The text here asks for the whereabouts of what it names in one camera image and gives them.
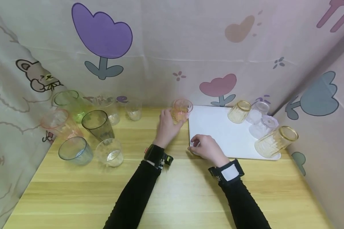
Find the wooden table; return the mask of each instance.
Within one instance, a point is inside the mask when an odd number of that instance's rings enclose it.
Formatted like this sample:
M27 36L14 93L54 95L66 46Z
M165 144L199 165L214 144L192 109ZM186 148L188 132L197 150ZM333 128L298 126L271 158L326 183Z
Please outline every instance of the wooden table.
M103 228L155 137L160 108L144 108L140 121L128 120L123 109L120 113L114 132L123 147L121 166L106 168L95 158L87 166L73 166L58 157L61 142L55 141L4 228ZM94 150L97 140L82 131ZM227 199L208 173L211 165L189 153L188 145L186 123L166 149L175 160L157 180L139 229L226 229L234 225ZM332 228L288 154L279 161L240 159L240 164L245 185L273 229Z

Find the white tray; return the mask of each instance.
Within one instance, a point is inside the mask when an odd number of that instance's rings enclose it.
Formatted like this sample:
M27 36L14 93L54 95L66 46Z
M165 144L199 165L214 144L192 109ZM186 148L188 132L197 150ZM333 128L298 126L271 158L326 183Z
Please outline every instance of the white tray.
M256 138L248 128L251 123L246 120L241 124L231 122L228 117L230 108L194 106L189 116L190 139L196 135L210 135L220 145L227 157L279 160L281 154L265 158L255 150Z

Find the clear glass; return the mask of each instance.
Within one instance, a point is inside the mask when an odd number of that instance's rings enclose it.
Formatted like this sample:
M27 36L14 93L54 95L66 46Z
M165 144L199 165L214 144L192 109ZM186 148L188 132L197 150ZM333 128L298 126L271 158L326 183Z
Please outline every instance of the clear glass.
M263 157L271 158L298 139L298 134L289 126L281 126L277 130L255 142L256 151Z
M120 116L117 109L116 97L110 93L103 92L100 96L92 99L92 104L99 110L107 113L111 125L116 125L120 122Z
M80 123L85 114L90 111L90 106L85 104L77 91L67 90L54 96L54 103L61 109L66 109L73 116L76 123Z
M125 110L128 116L133 121L139 121L141 119L141 101L130 100L125 104Z
M233 123L236 123L236 124L243 123L243 121L245 120L250 110L251 110L251 105L249 102L239 101L228 112L228 118Z
M111 167L117 167L124 161L121 143L114 138L99 143L96 148L96 156L100 162Z
M76 136L83 137L78 125L71 118L69 112L64 109L46 113L41 119L41 126L62 139Z
M59 148L59 157L78 165L86 165L93 159L93 152L87 141L82 137L72 137Z
M177 99L173 104L172 117L176 122L186 121L193 108L193 104L187 99Z
M248 130L254 138L260 139L278 126L279 123L274 117L264 115L257 123L252 124Z
M246 117L246 121L251 124L257 123L258 121L260 121L262 116L268 114L269 109L270 107L267 103L261 101L255 102Z
M81 124L100 141L115 137L108 115L104 111L95 110L87 113Z

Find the drinking glass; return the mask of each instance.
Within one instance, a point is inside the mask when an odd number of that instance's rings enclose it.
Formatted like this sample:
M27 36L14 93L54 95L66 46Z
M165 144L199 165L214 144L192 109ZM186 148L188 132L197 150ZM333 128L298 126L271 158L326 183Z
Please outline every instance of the drinking glass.
M268 114L269 109L270 107L267 103L261 101L255 102L246 117L246 121L251 124L257 123L262 118L262 116Z
M264 115L257 123L252 124L248 130L254 138L260 139L275 130L278 125L279 123L274 117Z
M108 115L104 111L95 110L87 113L81 124L100 141L115 137Z
M124 161L121 143L114 138L109 138L99 143L96 148L96 156L100 162L111 167L117 167Z
M59 148L59 157L78 165L86 165L93 159L93 152L82 137L72 137Z
M172 117L176 122L186 121L193 108L193 104L187 99L177 99L173 104Z
M131 120L138 121L141 119L141 101L130 100L125 104L126 113Z
M41 119L41 126L59 138L68 139L83 136L69 112L64 109L57 109L46 113Z
M256 151L271 158L298 139L298 134L289 126L281 126L255 142Z
M80 123L82 118L90 109L89 106L84 103L80 94L73 90L57 93L54 96L54 103L59 108L68 110L76 123Z
M228 118L230 121L236 124L243 123L247 114L251 110L251 104L246 101L239 101L228 112Z
M113 126L119 123L120 121L120 116L118 115L116 102L116 97L106 92L92 99L92 104L97 109L100 109L107 113L111 125Z

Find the black wristband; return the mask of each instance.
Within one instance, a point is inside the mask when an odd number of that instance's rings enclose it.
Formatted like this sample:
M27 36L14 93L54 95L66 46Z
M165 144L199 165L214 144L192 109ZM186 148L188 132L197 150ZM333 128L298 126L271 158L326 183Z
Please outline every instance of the black wristband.
M222 171L224 169L231 167L233 164L236 167L237 171L239 172L239 175L236 178L234 178L230 181L227 181L224 178L224 176L222 175ZM240 179L241 176L245 175L245 173L243 172L242 167L240 166L239 161L237 159L223 165L222 167L210 167L208 169L208 171L210 172L211 176L216 177L218 179L219 183L222 183L222 184L233 183L233 182L237 181L238 179Z
M173 157L167 155L158 145L151 144L145 152L144 160L153 162L155 168L162 169L164 164L172 164Z

